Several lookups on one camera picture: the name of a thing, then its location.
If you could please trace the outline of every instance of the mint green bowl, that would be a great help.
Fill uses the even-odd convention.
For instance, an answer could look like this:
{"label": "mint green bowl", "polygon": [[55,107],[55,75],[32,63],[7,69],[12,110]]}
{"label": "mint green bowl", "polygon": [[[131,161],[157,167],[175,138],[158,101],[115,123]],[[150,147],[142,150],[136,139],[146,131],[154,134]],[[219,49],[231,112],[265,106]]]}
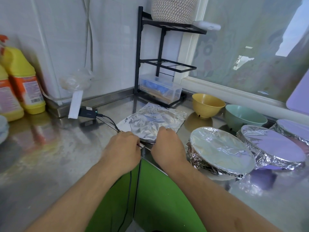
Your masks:
{"label": "mint green bowl", "polygon": [[253,109],[233,104],[226,105],[225,109],[225,121],[235,132],[243,125],[262,126],[267,123],[267,118]]}

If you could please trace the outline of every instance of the plastic bag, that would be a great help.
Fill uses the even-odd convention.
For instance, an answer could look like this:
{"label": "plastic bag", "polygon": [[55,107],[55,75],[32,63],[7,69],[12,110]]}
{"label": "plastic bag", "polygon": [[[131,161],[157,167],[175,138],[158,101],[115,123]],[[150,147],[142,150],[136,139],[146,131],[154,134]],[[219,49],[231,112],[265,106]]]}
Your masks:
{"label": "plastic bag", "polygon": [[94,77],[92,71],[87,68],[80,68],[69,76],[60,78],[60,85],[71,93],[80,90],[84,91],[90,87],[91,79]]}

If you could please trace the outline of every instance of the black metal shelf rack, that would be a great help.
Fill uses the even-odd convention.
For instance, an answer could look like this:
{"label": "black metal shelf rack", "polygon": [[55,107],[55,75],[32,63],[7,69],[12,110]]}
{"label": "black metal shelf rack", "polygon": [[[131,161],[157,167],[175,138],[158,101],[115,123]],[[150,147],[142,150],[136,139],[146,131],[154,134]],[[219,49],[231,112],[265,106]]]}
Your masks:
{"label": "black metal shelf rack", "polygon": [[[155,27],[161,28],[161,38],[160,38],[160,45],[159,45],[159,53],[157,59],[140,59],[141,54],[141,31],[143,31],[143,27],[145,24],[152,25]],[[198,34],[206,34],[207,31],[200,29],[194,25],[191,24],[182,24],[182,23],[168,23],[168,22],[160,22],[160,21],[153,21],[152,17],[149,13],[146,13],[143,11],[143,7],[138,7],[138,19],[137,19],[137,43],[136,43],[136,62],[135,62],[135,83],[134,83],[134,94],[136,94],[139,97],[145,98],[151,102],[157,103],[158,105],[164,106],[164,107],[171,107],[172,105],[183,101],[186,98],[185,93],[181,93],[180,99],[171,103],[171,104],[165,104],[163,102],[158,101],[154,96],[149,95],[148,93],[145,93],[141,91],[138,88],[138,78],[139,78],[139,67],[141,66],[141,63],[148,63],[151,65],[154,65],[157,67],[156,70],[156,76],[159,76],[160,68],[165,68],[171,71],[175,72],[187,72],[191,70],[195,70],[196,67],[178,63],[175,61],[167,60],[162,58],[162,50],[163,50],[163,42],[164,42],[164,36],[166,35],[167,31],[181,31],[181,32],[190,32],[190,33],[198,33]]]}

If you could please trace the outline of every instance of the woven basket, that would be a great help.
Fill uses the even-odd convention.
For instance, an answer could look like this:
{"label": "woven basket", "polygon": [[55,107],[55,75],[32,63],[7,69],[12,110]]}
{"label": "woven basket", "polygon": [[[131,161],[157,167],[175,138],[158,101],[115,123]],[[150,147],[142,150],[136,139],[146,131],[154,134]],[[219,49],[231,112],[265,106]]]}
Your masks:
{"label": "woven basket", "polygon": [[192,24],[196,0],[153,0],[151,16],[155,21]]}

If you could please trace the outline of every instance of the window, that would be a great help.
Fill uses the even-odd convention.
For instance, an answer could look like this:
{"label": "window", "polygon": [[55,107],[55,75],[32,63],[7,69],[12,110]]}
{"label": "window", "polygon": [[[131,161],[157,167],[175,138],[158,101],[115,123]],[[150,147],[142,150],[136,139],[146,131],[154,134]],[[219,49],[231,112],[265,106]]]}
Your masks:
{"label": "window", "polygon": [[196,19],[218,23],[221,30],[183,36],[178,61],[197,69],[176,74],[174,81],[268,116],[309,123],[309,116],[285,106],[309,69],[309,0],[199,4],[204,9],[199,6]]}

